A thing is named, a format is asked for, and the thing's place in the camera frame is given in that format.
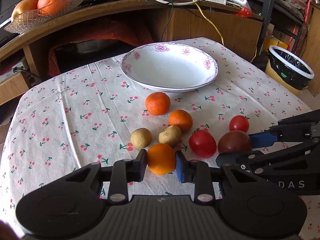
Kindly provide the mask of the dark purple tomato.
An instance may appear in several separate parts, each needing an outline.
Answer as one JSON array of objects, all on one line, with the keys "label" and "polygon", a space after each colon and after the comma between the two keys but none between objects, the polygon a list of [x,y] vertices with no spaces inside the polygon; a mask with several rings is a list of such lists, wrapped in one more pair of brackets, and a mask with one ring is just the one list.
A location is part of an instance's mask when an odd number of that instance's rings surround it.
[{"label": "dark purple tomato", "polygon": [[253,149],[249,136],[242,131],[224,134],[217,145],[219,154],[242,153]]}]

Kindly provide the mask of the small potato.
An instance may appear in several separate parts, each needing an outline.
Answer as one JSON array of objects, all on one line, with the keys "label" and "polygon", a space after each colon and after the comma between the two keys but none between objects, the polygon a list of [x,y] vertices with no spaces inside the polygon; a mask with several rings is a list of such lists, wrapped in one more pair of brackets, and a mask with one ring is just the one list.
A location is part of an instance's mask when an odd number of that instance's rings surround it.
[{"label": "small potato", "polygon": [[130,141],[135,148],[143,149],[152,142],[152,134],[146,128],[139,128],[132,132]]},{"label": "small potato", "polygon": [[159,133],[158,141],[161,144],[167,144],[171,147],[175,147],[179,143],[181,136],[181,129],[176,125],[172,125]]}]

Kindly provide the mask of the small red cherry tomato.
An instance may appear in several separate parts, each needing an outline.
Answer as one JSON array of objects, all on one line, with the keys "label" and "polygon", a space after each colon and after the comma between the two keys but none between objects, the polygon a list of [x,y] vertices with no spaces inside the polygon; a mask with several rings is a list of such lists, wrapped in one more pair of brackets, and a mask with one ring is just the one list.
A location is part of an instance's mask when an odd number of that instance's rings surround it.
[{"label": "small red cherry tomato", "polygon": [[229,122],[229,130],[247,133],[249,130],[249,122],[244,116],[236,115]]}]

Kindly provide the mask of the rough orange mandarin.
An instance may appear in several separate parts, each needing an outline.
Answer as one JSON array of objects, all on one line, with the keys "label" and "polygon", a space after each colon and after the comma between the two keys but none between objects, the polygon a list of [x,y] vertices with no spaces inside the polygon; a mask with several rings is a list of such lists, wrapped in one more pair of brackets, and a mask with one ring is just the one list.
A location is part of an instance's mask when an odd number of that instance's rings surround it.
[{"label": "rough orange mandarin", "polygon": [[152,115],[166,114],[171,106],[170,98],[163,92],[154,92],[147,96],[145,106]]}]

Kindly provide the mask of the yellow trash bin black liner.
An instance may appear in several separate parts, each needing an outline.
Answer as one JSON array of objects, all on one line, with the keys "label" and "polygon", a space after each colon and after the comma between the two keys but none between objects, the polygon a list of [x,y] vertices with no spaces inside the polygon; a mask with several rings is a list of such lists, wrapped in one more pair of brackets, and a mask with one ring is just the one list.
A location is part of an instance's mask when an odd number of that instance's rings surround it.
[{"label": "yellow trash bin black liner", "polygon": [[298,56],[279,46],[267,50],[265,73],[291,93],[299,95],[314,79],[313,70]]}]

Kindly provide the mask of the cherry print tablecloth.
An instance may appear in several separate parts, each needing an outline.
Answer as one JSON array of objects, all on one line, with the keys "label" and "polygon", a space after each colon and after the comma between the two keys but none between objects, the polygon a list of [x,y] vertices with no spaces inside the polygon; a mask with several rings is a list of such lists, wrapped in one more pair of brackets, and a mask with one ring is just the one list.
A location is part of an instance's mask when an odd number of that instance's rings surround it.
[{"label": "cherry print tablecloth", "polygon": [[[198,90],[171,93],[171,109],[187,111],[193,129],[207,129],[215,139],[229,130],[236,115],[246,116],[249,131],[309,111],[284,86],[221,44],[207,38],[184,40],[211,55],[218,77]],[[110,166],[135,157],[131,133],[147,128],[154,139],[168,115],[145,107],[150,91],[121,71],[121,56],[71,70],[22,96],[11,121],[1,160],[1,239],[20,239],[15,209],[27,193],[94,161]]]}]

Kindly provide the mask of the white floral porcelain bowl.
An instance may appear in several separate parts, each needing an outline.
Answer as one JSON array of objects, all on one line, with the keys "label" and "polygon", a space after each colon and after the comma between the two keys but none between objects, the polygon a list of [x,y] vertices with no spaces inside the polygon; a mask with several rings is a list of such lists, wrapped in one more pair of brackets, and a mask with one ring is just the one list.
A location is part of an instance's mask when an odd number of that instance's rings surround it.
[{"label": "white floral porcelain bowl", "polygon": [[121,60],[131,81],[161,92],[189,92],[212,83],[219,74],[216,60],[205,51],[178,42],[137,47]]}]

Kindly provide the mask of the black metal shelf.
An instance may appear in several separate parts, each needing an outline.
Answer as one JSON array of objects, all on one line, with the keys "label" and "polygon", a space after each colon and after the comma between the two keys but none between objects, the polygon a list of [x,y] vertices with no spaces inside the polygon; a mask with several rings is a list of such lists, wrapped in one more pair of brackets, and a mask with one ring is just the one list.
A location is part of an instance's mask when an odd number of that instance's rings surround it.
[{"label": "black metal shelf", "polygon": [[254,58],[263,51],[263,43],[267,36],[267,28],[269,25],[274,26],[276,36],[284,35],[285,39],[289,39],[289,46],[296,48],[301,33],[305,28],[305,17],[309,0],[247,1],[252,11],[252,17],[250,19],[261,22],[260,33],[255,35],[257,40],[253,42],[252,48],[249,50],[247,57],[249,61],[253,61]]}]

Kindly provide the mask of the red plastic bag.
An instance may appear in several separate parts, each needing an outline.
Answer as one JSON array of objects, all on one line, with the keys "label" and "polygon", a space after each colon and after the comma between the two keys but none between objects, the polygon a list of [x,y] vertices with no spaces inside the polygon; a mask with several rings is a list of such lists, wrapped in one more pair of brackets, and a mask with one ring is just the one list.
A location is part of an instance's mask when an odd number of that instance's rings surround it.
[{"label": "red plastic bag", "polygon": [[243,7],[239,12],[237,12],[236,15],[240,16],[240,17],[251,18],[252,11],[251,11],[251,9],[249,9],[247,7]]}]

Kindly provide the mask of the white adapter box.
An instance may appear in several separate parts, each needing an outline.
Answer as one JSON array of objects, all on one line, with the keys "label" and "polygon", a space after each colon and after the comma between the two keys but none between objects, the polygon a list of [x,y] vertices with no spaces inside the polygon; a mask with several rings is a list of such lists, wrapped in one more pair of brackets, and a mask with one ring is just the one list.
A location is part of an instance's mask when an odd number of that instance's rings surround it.
[{"label": "white adapter box", "polygon": [[251,10],[251,7],[247,0],[230,0],[230,1],[241,6],[242,8],[247,8],[248,10]]}]

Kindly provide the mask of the red cloth under cabinet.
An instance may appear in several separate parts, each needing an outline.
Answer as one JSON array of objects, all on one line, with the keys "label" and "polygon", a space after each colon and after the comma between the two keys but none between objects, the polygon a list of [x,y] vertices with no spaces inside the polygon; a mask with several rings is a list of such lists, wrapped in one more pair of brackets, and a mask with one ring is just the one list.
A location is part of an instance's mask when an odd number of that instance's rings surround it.
[{"label": "red cloth under cabinet", "polygon": [[153,42],[145,24],[106,18],[75,24],[53,37],[57,39],[48,51],[48,77]]}]

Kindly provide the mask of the wooden tv cabinet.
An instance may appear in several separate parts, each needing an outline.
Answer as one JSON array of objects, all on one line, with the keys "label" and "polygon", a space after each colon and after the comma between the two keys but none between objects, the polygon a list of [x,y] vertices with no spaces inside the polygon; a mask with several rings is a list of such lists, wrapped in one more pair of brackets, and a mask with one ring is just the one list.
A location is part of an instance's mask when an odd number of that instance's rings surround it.
[{"label": "wooden tv cabinet", "polygon": [[76,56],[57,60],[54,50],[75,42],[105,40],[104,57],[132,46],[158,41],[207,37],[246,60],[258,44],[262,22],[257,16],[238,15],[238,9],[201,2],[200,9],[155,5],[144,0],[122,0],[86,7],[18,35],[1,48],[1,62],[23,55],[30,71],[42,79],[72,66]]}]

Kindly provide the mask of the glass fruit dish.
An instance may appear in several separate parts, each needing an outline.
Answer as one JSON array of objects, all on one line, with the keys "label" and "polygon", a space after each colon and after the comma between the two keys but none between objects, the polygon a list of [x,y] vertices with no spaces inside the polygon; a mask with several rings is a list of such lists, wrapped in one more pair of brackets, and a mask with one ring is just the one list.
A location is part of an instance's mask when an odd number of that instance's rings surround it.
[{"label": "glass fruit dish", "polygon": [[4,30],[9,33],[24,33],[53,19],[75,10],[84,0],[56,0],[40,9],[19,14]]}]

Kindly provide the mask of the large orange front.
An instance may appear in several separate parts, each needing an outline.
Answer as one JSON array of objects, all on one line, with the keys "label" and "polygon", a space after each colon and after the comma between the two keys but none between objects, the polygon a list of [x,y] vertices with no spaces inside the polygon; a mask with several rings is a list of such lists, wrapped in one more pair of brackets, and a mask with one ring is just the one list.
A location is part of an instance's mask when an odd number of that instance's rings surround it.
[{"label": "large orange front", "polygon": [[62,0],[38,0],[37,8],[42,15],[53,15],[60,12],[66,5]]}]

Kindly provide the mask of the yellow apple in dish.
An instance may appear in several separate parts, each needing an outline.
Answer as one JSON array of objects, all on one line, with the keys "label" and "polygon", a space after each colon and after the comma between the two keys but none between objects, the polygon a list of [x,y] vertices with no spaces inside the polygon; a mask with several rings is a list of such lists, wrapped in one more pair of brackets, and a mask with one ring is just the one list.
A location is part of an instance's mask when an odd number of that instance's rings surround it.
[{"label": "yellow apple in dish", "polygon": [[13,9],[11,21],[25,11],[37,9],[38,0],[22,0]]}]

